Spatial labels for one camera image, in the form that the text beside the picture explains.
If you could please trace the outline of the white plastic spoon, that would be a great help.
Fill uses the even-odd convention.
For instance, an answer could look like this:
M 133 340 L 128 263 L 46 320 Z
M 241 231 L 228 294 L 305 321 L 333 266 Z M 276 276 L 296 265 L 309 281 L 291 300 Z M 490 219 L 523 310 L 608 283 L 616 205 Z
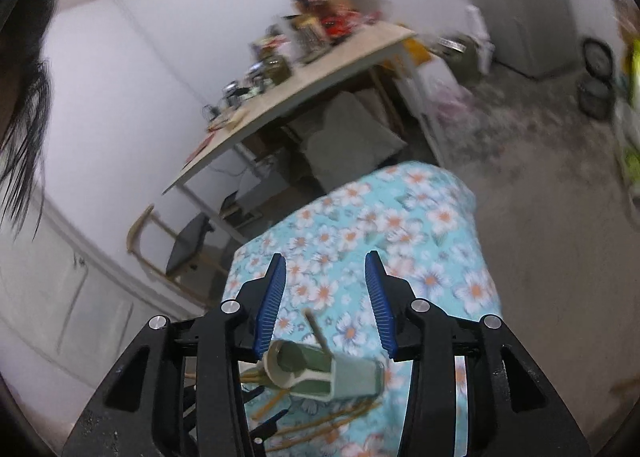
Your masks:
M 262 365 L 271 382 L 281 389 L 306 381 L 331 381 L 332 357 L 314 345 L 272 341 L 262 356 Z

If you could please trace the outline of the wooden chopstick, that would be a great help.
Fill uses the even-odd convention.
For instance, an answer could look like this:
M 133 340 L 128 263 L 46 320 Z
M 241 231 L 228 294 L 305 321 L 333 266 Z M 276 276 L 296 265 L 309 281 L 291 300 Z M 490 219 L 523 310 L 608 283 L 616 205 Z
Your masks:
M 329 348 L 328 341 L 326 341 L 326 337 L 322 333 L 322 329 L 320 328 L 316 316 L 314 316 L 314 312 L 311 309 L 303 310 L 304 317 L 309 325 L 309 328 L 314 335 L 314 339 L 318 343 L 321 351 L 326 357 L 329 359 L 333 359 L 333 353 Z
M 250 417 L 254 421 L 259 421 L 260 419 L 265 417 L 266 414 L 269 414 L 270 411 L 272 411 L 273 408 L 276 407 L 281 401 L 283 401 L 283 399 L 288 396 L 288 393 L 290 393 L 289 389 L 281 389 L 277 391 L 277 393 L 273 395 L 273 397 L 271 397 L 271 399 L 269 399 L 267 403 L 256 409 L 256 411 L 254 411 L 254 413 L 251 414 Z
M 340 411 L 334 411 L 334 413 L 324 416 L 322 418 L 314 419 L 311 422 L 302 423 L 301 425 L 290 425 L 289 427 L 279 428 L 276 431 L 277 435 L 296 433 L 300 431 L 310 430 L 311 428 L 321 427 L 326 425 L 346 425 L 346 423 L 362 417 L 372 409 L 378 408 L 382 404 L 378 399 L 368 399 L 352 407 L 343 408 Z
M 352 422 L 346 423 L 346 425 L 350 425 L 357 419 L 353 420 Z M 276 453 L 277 451 L 285 451 L 286 449 L 293 448 L 300 444 L 305 444 L 310 441 L 317 440 L 319 437 L 324 437 L 325 435 L 340 431 L 341 427 L 346 427 L 346 425 L 326 425 L 324 428 L 321 428 L 321 427 L 311 428 L 310 430 L 306 430 L 306 431 L 285 434 L 285 435 L 282 435 L 282 437 L 280 437 L 280 435 L 277 435 L 277 437 L 280 439 L 280 442 L 277 444 L 268 446 L 266 448 L 266 453 L 269 454 L 269 453 Z

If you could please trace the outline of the green plastic utensil holder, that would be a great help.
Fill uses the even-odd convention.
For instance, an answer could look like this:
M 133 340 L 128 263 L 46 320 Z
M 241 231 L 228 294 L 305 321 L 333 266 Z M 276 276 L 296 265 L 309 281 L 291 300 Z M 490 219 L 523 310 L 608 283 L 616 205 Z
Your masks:
M 289 389 L 294 397 L 322 403 L 366 399 L 384 390 L 384 367 L 375 359 L 333 353 L 331 381 L 306 381 Z

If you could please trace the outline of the wooden chair black seat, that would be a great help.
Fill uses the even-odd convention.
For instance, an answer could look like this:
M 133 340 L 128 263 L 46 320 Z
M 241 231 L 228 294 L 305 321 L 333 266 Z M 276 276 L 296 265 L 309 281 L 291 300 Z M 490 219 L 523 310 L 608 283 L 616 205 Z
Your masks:
M 149 224 L 157 226 L 172 239 L 171 251 L 163 269 L 145 258 L 141 251 L 141 237 Z M 213 275 L 229 274 L 218 261 L 205 253 L 206 236 L 213 232 L 215 227 L 205 213 L 199 213 L 180 232 L 176 232 L 155 212 L 155 206 L 150 204 L 130 226 L 126 236 L 126 250 L 144 269 L 174 287 L 193 303 L 201 307 L 212 307 L 214 300 L 209 296 L 209 292 L 193 290 L 187 284 L 183 284 L 182 277 L 188 272 L 196 271 L 201 265 L 211 269 Z

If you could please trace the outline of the floral blue tablecloth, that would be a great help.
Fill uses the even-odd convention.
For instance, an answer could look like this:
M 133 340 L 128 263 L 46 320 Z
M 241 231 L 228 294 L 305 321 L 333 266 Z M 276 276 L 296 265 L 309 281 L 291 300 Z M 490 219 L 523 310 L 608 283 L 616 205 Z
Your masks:
M 364 260 L 378 252 L 390 275 L 447 314 L 476 321 L 501 311 L 480 250 L 475 198 L 454 174 L 405 162 L 375 171 L 314 200 L 234 252 L 224 296 L 262 277 L 273 255 L 288 276 L 273 334 L 314 342 L 303 310 L 311 309 L 337 352 L 379 361 L 382 405 L 340 431 L 271 456 L 393 456 L 404 424 L 411 367 L 393 363 L 375 326 Z M 355 405 L 287 396 L 279 428 L 301 425 Z

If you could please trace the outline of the black rice cooker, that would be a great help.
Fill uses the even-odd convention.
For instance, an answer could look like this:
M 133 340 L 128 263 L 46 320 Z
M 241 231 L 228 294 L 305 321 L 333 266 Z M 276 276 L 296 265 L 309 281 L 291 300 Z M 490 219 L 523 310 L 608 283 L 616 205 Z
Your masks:
M 578 108 L 591 119 L 610 119 L 615 102 L 614 56 L 611 47 L 595 38 L 582 40 L 585 72 L 576 83 Z

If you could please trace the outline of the person's black hair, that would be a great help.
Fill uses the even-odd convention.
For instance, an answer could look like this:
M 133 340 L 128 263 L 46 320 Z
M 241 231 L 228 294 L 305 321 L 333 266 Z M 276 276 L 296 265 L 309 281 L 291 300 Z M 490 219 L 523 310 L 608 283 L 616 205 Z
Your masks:
M 28 213 L 51 109 L 42 57 L 55 0 L 17 0 L 1 29 L 1 221 L 21 232 Z

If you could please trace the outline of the yellow green bag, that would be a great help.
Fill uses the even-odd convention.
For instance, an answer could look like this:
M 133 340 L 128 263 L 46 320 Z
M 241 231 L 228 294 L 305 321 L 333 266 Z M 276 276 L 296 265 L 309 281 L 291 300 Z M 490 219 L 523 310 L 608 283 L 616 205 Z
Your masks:
M 617 161 L 632 214 L 639 216 L 639 7 L 634 0 L 612 0 L 624 43 L 614 110 Z

